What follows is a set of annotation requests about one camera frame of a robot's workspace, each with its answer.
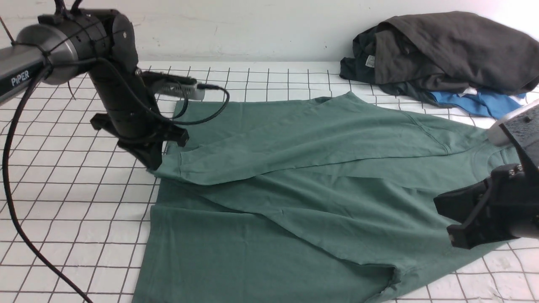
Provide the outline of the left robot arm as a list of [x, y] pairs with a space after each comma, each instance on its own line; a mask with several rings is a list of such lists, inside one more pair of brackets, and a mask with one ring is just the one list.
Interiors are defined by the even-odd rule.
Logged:
[[1, 50], [1, 102], [42, 82], [61, 85], [88, 73], [106, 110], [90, 120], [93, 129], [118, 139], [117, 145], [150, 170], [162, 163], [163, 143], [185, 146], [187, 130], [159, 111], [155, 94], [176, 78], [138, 67], [133, 25], [117, 10], [77, 9], [62, 4], [53, 15], [22, 29]]

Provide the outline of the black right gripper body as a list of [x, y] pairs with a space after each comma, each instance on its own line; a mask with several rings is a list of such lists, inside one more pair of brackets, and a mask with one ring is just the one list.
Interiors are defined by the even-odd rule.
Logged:
[[434, 199], [439, 215], [456, 221], [447, 227], [452, 246], [472, 249], [518, 238], [537, 239], [538, 184], [521, 165], [503, 165], [471, 186]]

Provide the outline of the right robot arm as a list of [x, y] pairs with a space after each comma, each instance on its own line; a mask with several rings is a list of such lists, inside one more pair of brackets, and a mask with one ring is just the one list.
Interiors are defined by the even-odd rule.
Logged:
[[520, 163], [496, 167], [483, 181], [434, 199], [439, 215], [457, 222], [446, 229], [452, 246], [538, 238], [538, 123], [538, 101], [498, 120], [487, 130], [490, 143], [513, 145]]

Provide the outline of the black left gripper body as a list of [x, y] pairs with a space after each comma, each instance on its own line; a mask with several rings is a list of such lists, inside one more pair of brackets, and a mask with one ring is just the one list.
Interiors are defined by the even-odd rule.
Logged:
[[89, 75], [106, 110], [90, 120], [95, 130], [116, 137], [121, 147], [146, 148], [165, 141], [186, 145], [187, 130], [160, 114], [154, 96], [135, 72], [121, 71], [108, 60], [97, 59]]

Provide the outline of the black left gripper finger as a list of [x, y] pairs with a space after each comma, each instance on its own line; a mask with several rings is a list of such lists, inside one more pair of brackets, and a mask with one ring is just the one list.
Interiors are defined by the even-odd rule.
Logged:
[[163, 142], [127, 143], [126, 150], [149, 170], [156, 170], [162, 164]]

